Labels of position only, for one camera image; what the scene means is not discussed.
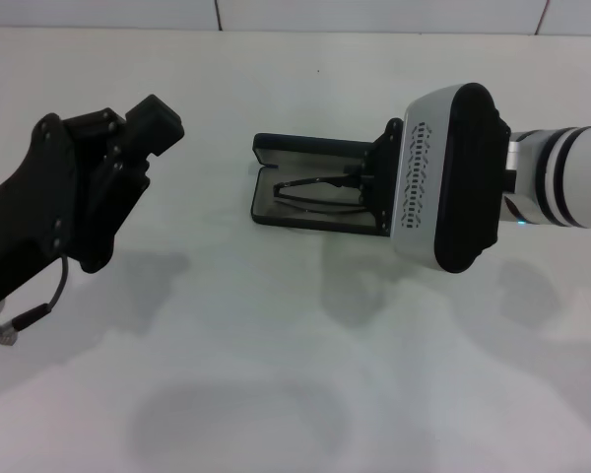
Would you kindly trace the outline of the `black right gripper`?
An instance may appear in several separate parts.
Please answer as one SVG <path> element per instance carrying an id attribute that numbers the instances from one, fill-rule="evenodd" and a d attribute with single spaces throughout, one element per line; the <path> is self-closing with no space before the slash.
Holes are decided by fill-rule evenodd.
<path id="1" fill-rule="evenodd" d="M 359 212 L 374 217 L 379 235 L 389 237 L 404 123 L 392 118 L 384 133 L 367 149 L 363 163 L 344 167 L 344 187 L 358 189 Z"/>

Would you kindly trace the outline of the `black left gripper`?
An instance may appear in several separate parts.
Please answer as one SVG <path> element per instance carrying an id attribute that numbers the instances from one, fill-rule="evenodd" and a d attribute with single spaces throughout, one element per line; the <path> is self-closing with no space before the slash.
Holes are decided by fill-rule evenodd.
<path id="1" fill-rule="evenodd" d="M 183 137 L 180 116 L 155 95 L 124 116 L 109 107 L 44 116 L 0 184 L 0 302 L 63 256 L 100 270 L 150 184 L 148 157 Z"/>

